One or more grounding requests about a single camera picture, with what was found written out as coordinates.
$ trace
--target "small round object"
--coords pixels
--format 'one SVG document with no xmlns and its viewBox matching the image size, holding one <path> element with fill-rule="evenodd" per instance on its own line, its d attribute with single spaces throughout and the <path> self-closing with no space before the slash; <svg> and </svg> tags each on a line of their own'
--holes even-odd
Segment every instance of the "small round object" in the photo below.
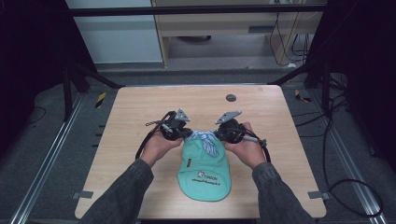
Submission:
<svg viewBox="0 0 396 224">
<path fill-rule="evenodd" d="M 228 102 L 234 102 L 234 101 L 236 101 L 236 96 L 235 96 L 234 94 L 228 94 L 228 95 L 225 97 L 225 99 L 226 99 Z"/>
</svg>

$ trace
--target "hand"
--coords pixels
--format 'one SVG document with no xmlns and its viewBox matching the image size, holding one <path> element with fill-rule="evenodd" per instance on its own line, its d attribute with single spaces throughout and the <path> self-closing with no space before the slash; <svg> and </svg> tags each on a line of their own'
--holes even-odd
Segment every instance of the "hand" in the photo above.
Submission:
<svg viewBox="0 0 396 224">
<path fill-rule="evenodd" d="M 140 159 L 152 167 L 156 161 L 162 158 L 170 149 L 180 146 L 182 138 L 175 141 L 166 140 L 161 132 L 156 132 L 146 143 Z"/>
<path fill-rule="evenodd" d="M 243 123 L 244 127 L 250 131 L 253 131 L 250 123 Z M 262 152 L 262 147 L 248 140 L 243 139 L 237 144 L 231 144 L 223 142 L 224 147 L 235 154 L 241 162 L 254 169 L 258 164 L 266 162 L 265 156 Z"/>
</svg>

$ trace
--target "gray sleeve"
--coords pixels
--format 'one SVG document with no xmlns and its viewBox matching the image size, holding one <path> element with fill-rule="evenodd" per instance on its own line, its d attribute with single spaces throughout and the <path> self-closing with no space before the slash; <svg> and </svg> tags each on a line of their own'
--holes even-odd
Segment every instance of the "gray sleeve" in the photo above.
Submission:
<svg viewBox="0 0 396 224">
<path fill-rule="evenodd" d="M 315 223 L 301 207 L 291 189 L 280 178 L 274 165 L 264 162 L 253 169 L 253 179 L 259 190 L 261 223 Z"/>
<path fill-rule="evenodd" d="M 154 176 L 138 159 L 96 200 L 79 223 L 134 223 Z"/>
</svg>

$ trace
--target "table surface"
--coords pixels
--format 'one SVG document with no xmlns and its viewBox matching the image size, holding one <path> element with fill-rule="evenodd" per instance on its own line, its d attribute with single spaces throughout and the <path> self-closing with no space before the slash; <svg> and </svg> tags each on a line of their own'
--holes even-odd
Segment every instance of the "table surface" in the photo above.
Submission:
<svg viewBox="0 0 396 224">
<path fill-rule="evenodd" d="M 234 94 L 236 101 L 226 96 Z M 119 90 L 104 134 L 87 177 L 76 217 L 81 218 L 93 202 L 134 161 L 147 133 L 146 123 L 161 119 L 168 111 L 183 108 L 190 117 L 186 127 L 216 130 L 215 121 L 225 111 L 241 110 L 236 119 L 249 121 L 254 132 L 267 140 L 272 163 L 312 217 L 324 217 L 321 199 L 309 199 L 317 191 L 303 146 L 280 87 L 267 85 L 126 87 Z M 181 149 L 169 151 L 152 168 L 154 180 L 142 203 L 139 218 L 258 218 L 258 191 L 251 169 L 227 151 L 232 176 L 230 194 L 219 202 L 199 202 L 187 197 L 177 182 Z"/>
</svg>

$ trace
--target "metal bracket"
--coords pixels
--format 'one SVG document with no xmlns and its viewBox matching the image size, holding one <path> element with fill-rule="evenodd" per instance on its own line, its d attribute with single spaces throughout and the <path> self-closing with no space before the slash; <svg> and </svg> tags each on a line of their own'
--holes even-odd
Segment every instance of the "metal bracket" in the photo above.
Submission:
<svg viewBox="0 0 396 224">
<path fill-rule="evenodd" d="M 242 114 L 242 111 L 238 110 L 238 111 L 231 111 L 231 112 L 225 112 L 218 120 L 216 120 L 216 124 L 221 124 L 221 123 L 225 123 L 230 119 L 235 118 L 236 116 Z"/>
<path fill-rule="evenodd" d="M 81 192 L 74 192 L 72 199 L 79 199 L 79 198 L 92 198 L 93 192 L 92 191 L 84 191 Z"/>
<path fill-rule="evenodd" d="M 322 193 L 320 191 L 308 191 L 308 196 L 310 199 L 321 198 L 323 201 L 329 200 L 331 198 L 329 192 Z"/>
<path fill-rule="evenodd" d="M 186 113 L 184 113 L 183 109 L 180 108 L 176 115 L 175 115 L 175 119 L 177 120 L 183 120 L 183 121 L 190 121 L 190 118 L 186 115 Z"/>
</svg>

